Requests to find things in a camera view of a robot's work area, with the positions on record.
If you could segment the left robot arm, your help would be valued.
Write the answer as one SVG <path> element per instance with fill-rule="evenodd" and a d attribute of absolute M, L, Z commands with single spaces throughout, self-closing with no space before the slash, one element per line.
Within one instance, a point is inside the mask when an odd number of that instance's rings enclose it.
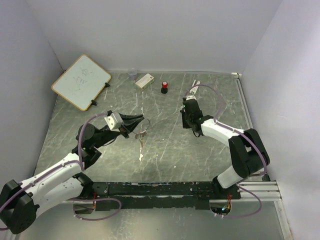
<path fill-rule="evenodd" d="M 0 220 L 17 235 L 47 210 L 73 198 L 89 199 L 93 182 L 83 173 L 101 156 L 99 148 L 112 143 L 118 136 L 128 138 L 145 117 L 120 113 L 99 113 L 106 125 L 98 129 L 87 120 L 78 131 L 77 146 L 62 160 L 41 173 L 21 182 L 8 181 L 0 192 Z"/>

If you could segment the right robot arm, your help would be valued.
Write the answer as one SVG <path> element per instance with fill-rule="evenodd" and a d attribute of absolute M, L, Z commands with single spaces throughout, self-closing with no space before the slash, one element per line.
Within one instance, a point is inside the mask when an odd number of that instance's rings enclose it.
<path fill-rule="evenodd" d="M 182 99 L 182 127 L 191 129 L 195 137 L 213 138 L 228 147 L 231 166 L 213 179 L 212 193 L 223 199 L 230 187 L 253 176 L 258 171 L 264 175 L 270 158 L 258 132 L 253 129 L 238 129 L 226 125 L 210 115 L 203 115 L 194 97 Z"/>

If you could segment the yellow tag key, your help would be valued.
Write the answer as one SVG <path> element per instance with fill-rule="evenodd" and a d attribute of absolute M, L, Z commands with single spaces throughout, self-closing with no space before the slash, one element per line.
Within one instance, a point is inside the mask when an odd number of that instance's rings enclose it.
<path fill-rule="evenodd" d="M 141 138 L 139 141 L 140 141 L 141 148 L 143 148 L 143 146 L 144 146 L 144 140 Z"/>

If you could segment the silver keys bunch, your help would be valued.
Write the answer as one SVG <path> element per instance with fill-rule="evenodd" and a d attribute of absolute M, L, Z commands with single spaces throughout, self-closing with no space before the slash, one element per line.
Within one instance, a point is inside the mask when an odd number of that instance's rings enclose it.
<path fill-rule="evenodd" d="M 146 135 L 147 135 L 147 131 L 144 130 L 144 131 L 141 131 L 139 133 L 136 133 L 134 137 L 137 140 L 142 140 Z"/>

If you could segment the metal keyring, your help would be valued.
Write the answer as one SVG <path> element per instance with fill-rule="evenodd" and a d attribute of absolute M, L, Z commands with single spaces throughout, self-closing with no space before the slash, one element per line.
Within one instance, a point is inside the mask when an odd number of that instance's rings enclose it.
<path fill-rule="evenodd" d="M 134 134 L 142 134 L 144 132 L 146 132 L 150 126 L 151 126 L 151 121 L 148 118 L 144 118 L 141 122 L 141 129 L 137 130 L 137 128 L 133 131 Z"/>

